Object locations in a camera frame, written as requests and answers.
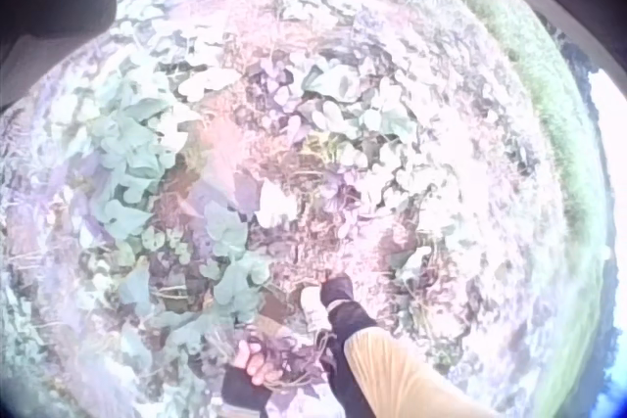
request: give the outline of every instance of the tall grass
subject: tall grass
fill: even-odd
[[[522,0],[462,0],[512,58],[554,153],[569,226],[568,312],[541,379],[534,416],[555,416],[578,380],[599,322],[605,243],[605,189],[594,127],[574,78],[551,37]],[[536,260],[534,283],[556,281],[559,266]]]

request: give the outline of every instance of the grass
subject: grass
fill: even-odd
[[[486,25],[530,94],[554,153],[569,226],[567,275],[572,300],[561,339],[534,399],[534,416],[555,416],[587,360],[600,316],[606,214],[603,171],[595,131],[563,57],[522,0],[462,0]],[[538,260],[534,276],[544,287],[560,272],[555,260]]]

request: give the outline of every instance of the glove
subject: glove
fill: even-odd
[[[226,366],[222,416],[265,416],[272,391],[264,382],[278,380],[281,374],[265,362],[261,345],[241,341],[235,359]]]
[[[353,281],[345,273],[330,278],[322,284],[320,301],[325,308],[335,301],[353,300]]]

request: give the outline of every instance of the heart-shaped leaf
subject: heart-shaped leaf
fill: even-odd
[[[221,271],[217,261],[209,260],[207,264],[201,264],[198,267],[200,274],[211,280],[217,281],[221,277]]]
[[[222,90],[234,84],[242,77],[235,69],[209,68],[205,71],[205,88],[207,90]]]
[[[382,117],[377,110],[366,110],[362,115],[363,125],[369,131],[379,131],[381,129]]]
[[[150,252],[156,252],[165,242],[166,234],[156,230],[152,225],[141,233],[141,244]]]
[[[402,146],[400,143],[387,142],[381,146],[381,150],[379,151],[379,160],[386,168],[396,170],[402,164],[401,155]]]
[[[138,371],[150,370],[153,364],[153,355],[142,342],[137,330],[128,322],[121,327],[120,350],[130,359],[130,364]]]
[[[298,203],[295,196],[286,196],[281,188],[266,179],[262,186],[260,210],[255,212],[264,229],[276,227],[283,221],[296,220]]]
[[[132,107],[126,108],[124,114],[128,117],[132,117],[136,121],[143,121],[166,110],[169,105],[170,103],[163,99],[144,98],[139,100]]]
[[[117,251],[117,260],[119,266],[135,266],[135,253],[133,248],[130,246],[128,242],[123,240],[116,241],[116,247],[118,247]]]
[[[121,303],[134,303],[135,313],[139,316],[148,315],[151,310],[149,279],[148,259],[142,256],[135,268],[121,280],[118,287]]]
[[[337,162],[343,166],[368,168],[368,158],[353,147],[350,142],[342,142],[337,146]]]
[[[250,251],[244,253],[244,256],[237,260],[239,266],[248,271],[251,281],[258,286],[270,278],[269,266],[271,262],[272,258],[268,255]]]
[[[216,256],[240,257],[248,239],[248,224],[242,222],[237,212],[211,201],[205,207],[207,233],[213,240]]]
[[[355,68],[338,64],[308,80],[304,88],[338,102],[354,103],[360,97],[360,75]]]
[[[118,200],[111,200],[106,203],[104,214],[109,218],[105,228],[117,240],[124,240],[131,233],[143,227],[152,216],[150,212],[144,210],[127,208]]]
[[[204,72],[196,73],[178,85],[178,93],[187,98],[188,102],[198,102],[205,96],[206,81]]]
[[[123,194],[124,202],[132,205],[139,203],[153,181],[152,178],[139,178],[125,174],[120,182],[121,186],[128,188]]]

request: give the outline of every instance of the foot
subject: foot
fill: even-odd
[[[321,330],[331,330],[326,308],[320,301],[320,287],[308,286],[301,293],[301,308],[305,314],[307,331],[316,333]]]

